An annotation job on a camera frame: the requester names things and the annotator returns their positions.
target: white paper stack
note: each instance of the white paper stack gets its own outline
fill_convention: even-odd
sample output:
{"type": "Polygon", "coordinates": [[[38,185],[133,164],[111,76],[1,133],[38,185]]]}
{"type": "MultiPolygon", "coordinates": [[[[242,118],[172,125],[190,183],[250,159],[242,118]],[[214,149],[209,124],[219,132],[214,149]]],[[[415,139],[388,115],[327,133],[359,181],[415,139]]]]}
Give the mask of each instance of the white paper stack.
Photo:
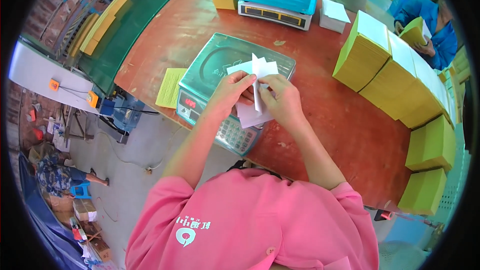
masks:
{"type": "Polygon", "coordinates": [[[267,84],[260,84],[258,79],[265,77],[269,74],[278,74],[279,70],[277,69],[277,62],[268,62],[265,60],[265,57],[257,58],[255,54],[251,54],[251,61],[240,63],[235,66],[229,67],[226,69],[228,74],[233,72],[243,70],[248,74],[255,74],[257,80],[253,83],[253,96],[254,104],[246,105],[243,103],[237,103],[237,117],[240,119],[240,124],[243,129],[249,128],[254,125],[258,125],[273,119],[270,112],[267,110],[267,107],[263,100],[260,98],[260,93],[258,89],[260,85],[264,88],[267,88],[267,84]]]}
{"type": "Polygon", "coordinates": [[[343,33],[345,24],[350,23],[343,4],[331,0],[321,0],[320,26],[343,33]]]}

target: red tabletop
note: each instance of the red tabletop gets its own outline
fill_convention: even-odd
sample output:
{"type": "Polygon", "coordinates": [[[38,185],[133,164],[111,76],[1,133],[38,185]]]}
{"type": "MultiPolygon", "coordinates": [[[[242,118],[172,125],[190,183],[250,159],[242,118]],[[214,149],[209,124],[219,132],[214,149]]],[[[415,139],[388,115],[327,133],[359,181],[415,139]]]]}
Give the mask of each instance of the red tabletop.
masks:
{"type": "MultiPolygon", "coordinates": [[[[351,24],[343,34],[318,25],[321,0],[310,29],[217,10],[212,0],[170,0],[135,42],[115,83],[191,129],[175,110],[155,105],[167,68],[188,68],[213,33],[224,33],[284,54],[297,62],[291,82],[303,113],[345,178],[371,207],[396,211],[411,171],[405,167],[410,129],[332,77],[351,24]]],[[[348,12],[350,20],[355,14],[348,12]]],[[[308,180],[299,149],[270,121],[247,155],[257,165],[296,180],[308,180]]]]}

